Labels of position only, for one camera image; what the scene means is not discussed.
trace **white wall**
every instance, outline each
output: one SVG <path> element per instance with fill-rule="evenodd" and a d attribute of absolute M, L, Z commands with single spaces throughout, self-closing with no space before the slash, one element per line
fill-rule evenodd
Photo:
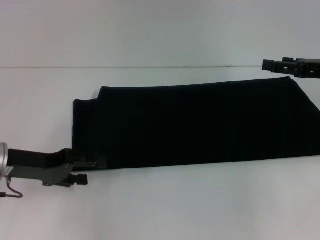
<path fill-rule="evenodd" d="M 319 8 L 316 0 L 1 0 L 0 67 L 318 58 Z"/>
<path fill-rule="evenodd" d="M 95 98 L 101 86 L 282 77 L 260 67 L 157 67 L 319 58 L 319 7 L 315 0 L 0 0 L 0 142 L 46 153 L 70 147 L 73 100 Z M 320 107 L 320 81 L 297 81 Z M 0 199 L 0 235 L 315 240 L 319 170 L 319 157 L 304 157 L 88 172 L 88 186 L 70 189 L 14 179 L 25 197 Z"/>

